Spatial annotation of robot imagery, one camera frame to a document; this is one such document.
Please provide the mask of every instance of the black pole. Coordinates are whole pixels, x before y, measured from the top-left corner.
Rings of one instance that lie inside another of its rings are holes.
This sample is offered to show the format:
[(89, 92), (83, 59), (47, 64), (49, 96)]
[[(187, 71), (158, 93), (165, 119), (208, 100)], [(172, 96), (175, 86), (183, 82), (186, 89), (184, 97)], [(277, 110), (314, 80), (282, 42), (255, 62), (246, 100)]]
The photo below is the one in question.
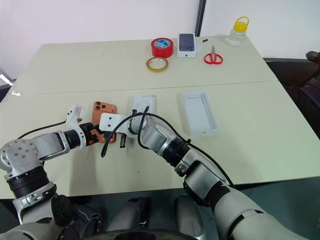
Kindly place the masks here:
[(202, 20), (204, 19), (204, 12), (206, 8), (207, 0), (199, 0), (199, 8), (198, 8), (198, 15), (196, 16), (196, 23), (195, 23), (195, 36), (199, 37), (202, 27)]

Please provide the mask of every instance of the bottle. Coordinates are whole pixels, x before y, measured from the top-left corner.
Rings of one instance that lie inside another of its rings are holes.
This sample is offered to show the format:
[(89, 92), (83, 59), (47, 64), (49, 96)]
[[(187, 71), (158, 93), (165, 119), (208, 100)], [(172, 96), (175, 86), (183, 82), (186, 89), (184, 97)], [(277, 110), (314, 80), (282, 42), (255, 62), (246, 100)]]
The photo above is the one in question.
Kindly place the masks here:
[(239, 46), (245, 39), (247, 28), (249, 25), (249, 18), (246, 16), (239, 17), (231, 29), (229, 35), (226, 38), (226, 42), (233, 47)]

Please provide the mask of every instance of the cable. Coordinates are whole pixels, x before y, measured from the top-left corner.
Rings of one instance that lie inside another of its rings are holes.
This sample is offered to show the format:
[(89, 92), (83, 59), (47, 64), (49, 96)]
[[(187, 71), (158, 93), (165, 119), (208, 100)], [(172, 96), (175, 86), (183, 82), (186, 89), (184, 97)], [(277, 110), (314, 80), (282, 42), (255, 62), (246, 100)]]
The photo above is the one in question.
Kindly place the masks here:
[(66, 120), (64, 120), (64, 121), (62, 121), (62, 122), (58, 122), (58, 123), (52, 124), (52, 125), (39, 127), (39, 128), (37, 128), (37, 129), (28, 131), (28, 132), (26, 132), (25, 134), (22, 134), (20, 137), (18, 137), (18, 139), (22, 139), (23, 137), (25, 137), (25, 136), (27, 136), (27, 135), (29, 135), (29, 134), (32, 134), (32, 133), (34, 133), (34, 132), (37, 132), (37, 131), (40, 131), (40, 130), (43, 130), (43, 129), (52, 128), (52, 127), (55, 127), (55, 126), (58, 126), (58, 125), (61, 125), (61, 124), (65, 124), (65, 123), (66, 123)]
[(113, 129), (113, 131), (110, 133), (109, 137), (105, 140), (104, 146), (103, 146), (102, 151), (101, 151), (101, 157), (102, 157), (102, 158), (106, 155), (109, 141), (110, 141), (110, 139), (112, 138), (113, 134), (116, 133), (116, 131), (118, 130), (118, 128), (119, 128), (122, 124), (124, 124), (126, 121), (128, 121), (128, 120), (130, 120), (130, 119), (132, 119), (132, 118), (134, 118), (134, 117), (143, 116), (143, 115), (144, 115), (144, 116), (155, 117), (155, 118), (160, 119), (161, 121), (163, 121), (166, 125), (168, 125), (168, 127), (174, 132), (174, 134), (175, 134), (178, 138), (180, 138), (183, 142), (187, 143), (190, 147), (198, 150), (200, 153), (202, 153), (202, 154), (205, 155), (208, 159), (210, 159), (210, 160), (217, 166), (217, 168), (223, 173), (223, 175), (225, 176), (225, 178), (226, 178), (227, 181), (229, 182), (229, 185), (230, 185), (232, 188), (234, 188), (234, 189), (236, 188), (235, 185), (234, 185), (234, 183), (231, 181), (230, 177), (229, 177), (229, 176), (227, 175), (227, 173), (223, 170), (223, 168), (217, 163), (216, 160), (214, 160), (209, 154), (207, 154), (207, 153), (206, 153), (205, 151), (203, 151), (201, 148), (199, 148), (199, 147), (191, 144), (191, 143), (190, 143), (191, 140), (185, 140), (167, 120), (165, 120), (164, 118), (162, 118), (162, 117), (160, 117), (160, 116), (158, 116), (158, 115), (156, 115), (156, 114), (152, 114), (152, 113), (148, 113), (148, 112), (143, 112), (143, 113), (139, 112), (139, 113), (137, 113), (137, 114), (128, 116), (128, 117), (126, 117), (125, 119), (123, 119), (123, 120)]
[(86, 218), (88, 221), (91, 221), (91, 219), (88, 217), (88, 215), (87, 215), (85, 212), (83, 212), (83, 211), (80, 210), (79, 206), (76, 206), (76, 208), (79, 210), (80, 213), (82, 213), (82, 214), (85, 216), (85, 218)]
[(224, 175), (224, 177), (227, 179), (227, 181), (229, 182), (230, 187), (236, 189), (236, 186), (234, 185), (234, 183), (231, 181), (230, 177), (228, 176), (228, 174), (225, 172), (225, 170), (216, 162), (216, 160), (214, 160), (209, 154), (207, 154), (205, 151), (203, 151), (202, 149), (200, 149), (199, 147), (189, 143), (188, 144), (190, 147), (194, 148), (195, 150), (198, 150), (200, 153), (202, 153), (203, 155), (205, 155), (208, 159), (210, 159), (216, 166), (217, 168), (222, 172), (222, 174)]
[(149, 110), (149, 106), (146, 106), (144, 111), (143, 111), (143, 115), (142, 115), (142, 118), (141, 118), (141, 121), (140, 121), (140, 126), (139, 126), (139, 130), (138, 130), (138, 144), (140, 145), (140, 147), (142, 147), (143, 149), (149, 149), (148, 147), (144, 146), (142, 143), (141, 143), (141, 140), (140, 140), (140, 135), (141, 135), (141, 130), (142, 130), (142, 126), (144, 124), (144, 121), (145, 121), (145, 117), (146, 117), (146, 113), (148, 112)]

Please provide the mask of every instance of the phone case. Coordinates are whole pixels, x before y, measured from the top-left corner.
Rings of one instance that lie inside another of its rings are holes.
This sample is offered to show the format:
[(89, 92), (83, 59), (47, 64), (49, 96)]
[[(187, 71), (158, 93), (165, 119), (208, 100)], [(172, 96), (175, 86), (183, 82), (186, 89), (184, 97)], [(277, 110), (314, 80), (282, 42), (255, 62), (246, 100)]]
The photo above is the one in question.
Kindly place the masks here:
[[(102, 101), (95, 101), (93, 104), (93, 110), (92, 110), (92, 123), (93, 124), (100, 124), (100, 118), (101, 114), (103, 113), (109, 113), (109, 114), (116, 114), (117, 113), (117, 107), (115, 105), (102, 102)], [(96, 134), (98, 137), (99, 143), (105, 143), (106, 139), (103, 134), (99, 134), (97, 130), (93, 129), (91, 131), (93, 134)], [(113, 134), (111, 140), (109, 143), (114, 143), (117, 139), (117, 134)]]

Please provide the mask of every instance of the scissors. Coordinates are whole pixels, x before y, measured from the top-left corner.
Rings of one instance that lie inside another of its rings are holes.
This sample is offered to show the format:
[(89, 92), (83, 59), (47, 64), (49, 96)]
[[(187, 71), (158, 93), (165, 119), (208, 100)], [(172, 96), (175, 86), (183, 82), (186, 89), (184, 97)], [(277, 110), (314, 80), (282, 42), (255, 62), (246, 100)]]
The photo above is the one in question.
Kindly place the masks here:
[(211, 52), (204, 56), (206, 64), (222, 64), (223, 61), (222, 56), (216, 53), (215, 45), (212, 45)]

